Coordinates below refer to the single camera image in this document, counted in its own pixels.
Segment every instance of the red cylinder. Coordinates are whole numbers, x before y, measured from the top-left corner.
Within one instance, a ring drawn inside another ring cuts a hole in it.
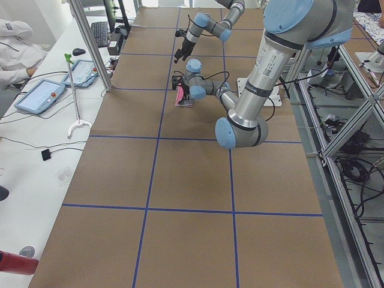
[[[2,272],[32,275],[37,265],[37,259],[0,251],[0,271]]]

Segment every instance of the black bag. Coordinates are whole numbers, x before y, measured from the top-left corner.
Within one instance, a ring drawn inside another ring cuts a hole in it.
[[[379,0],[361,0],[358,5],[358,12],[381,13]]]

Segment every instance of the black box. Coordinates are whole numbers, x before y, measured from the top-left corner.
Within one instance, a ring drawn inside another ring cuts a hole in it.
[[[122,46],[122,36],[121,34],[112,33],[110,36],[110,41],[108,45],[109,55],[119,55],[120,49]]]

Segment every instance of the green object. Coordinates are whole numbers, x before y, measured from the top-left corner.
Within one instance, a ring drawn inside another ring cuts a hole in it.
[[[71,54],[64,54],[64,56],[65,56],[65,60],[66,60],[68,63],[73,64],[73,62],[71,61],[71,57],[72,57]]]

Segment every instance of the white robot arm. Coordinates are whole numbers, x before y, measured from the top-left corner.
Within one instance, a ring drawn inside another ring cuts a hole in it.
[[[244,0],[215,1],[228,8],[229,12],[220,23],[216,22],[208,14],[197,13],[192,21],[191,27],[187,31],[181,29],[177,30],[175,36],[184,37],[184,41],[182,43],[182,48],[178,49],[175,53],[175,63],[177,63],[181,57],[182,60],[185,61],[186,58],[191,55],[193,47],[204,30],[211,33],[213,36],[216,36],[223,42],[226,42],[229,39],[232,27],[244,13]]]
[[[227,110],[227,117],[220,118],[215,126],[222,147],[252,147],[265,141],[268,127],[259,114],[291,55],[304,46],[315,49],[347,42],[352,34],[354,5],[354,0],[269,1],[264,18],[265,44],[242,95],[238,98],[226,86],[215,92]]]

